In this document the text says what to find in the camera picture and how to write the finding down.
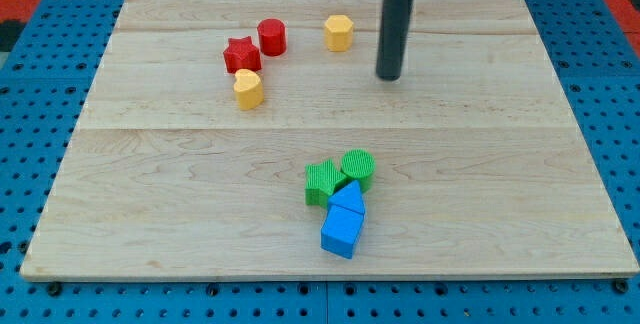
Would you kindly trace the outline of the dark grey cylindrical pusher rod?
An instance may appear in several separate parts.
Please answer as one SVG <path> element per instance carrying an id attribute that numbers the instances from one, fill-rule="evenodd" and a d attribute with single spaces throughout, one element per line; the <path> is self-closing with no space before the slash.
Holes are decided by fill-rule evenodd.
<path id="1" fill-rule="evenodd" d="M 384 81 L 400 78 L 414 0 L 383 0 L 376 57 L 376 75 Z"/>

